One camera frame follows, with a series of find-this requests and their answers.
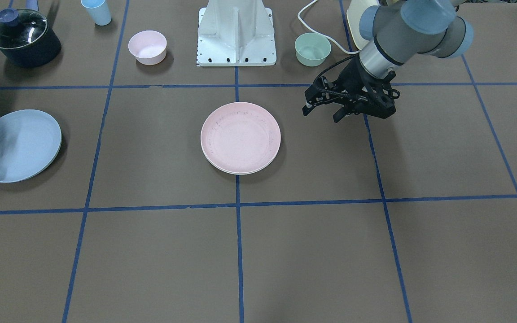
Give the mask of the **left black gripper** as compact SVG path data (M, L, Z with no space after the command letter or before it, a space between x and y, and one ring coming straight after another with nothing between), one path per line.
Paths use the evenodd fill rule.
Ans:
M327 79L324 74L345 62L347 65L339 73L338 78L325 83ZM363 92L363 78L368 74L361 72L360 68L359 57L347 57L320 72L314 80L314 96L305 96L303 116L308 116L314 108L331 102L344 104L333 114L335 123L356 112L361 113L363 104L367 102L366 94Z

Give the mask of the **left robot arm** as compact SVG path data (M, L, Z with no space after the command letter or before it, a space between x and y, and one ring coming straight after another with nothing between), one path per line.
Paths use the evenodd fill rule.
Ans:
M457 16L460 4L459 0L403 0L366 8L359 33L367 44L341 60L346 67L335 81L328 81L324 72L316 76L304 92L303 115L320 105L340 104L334 122L352 114L392 116L400 93L390 82L399 67L416 54L459 57L472 45L474 29Z

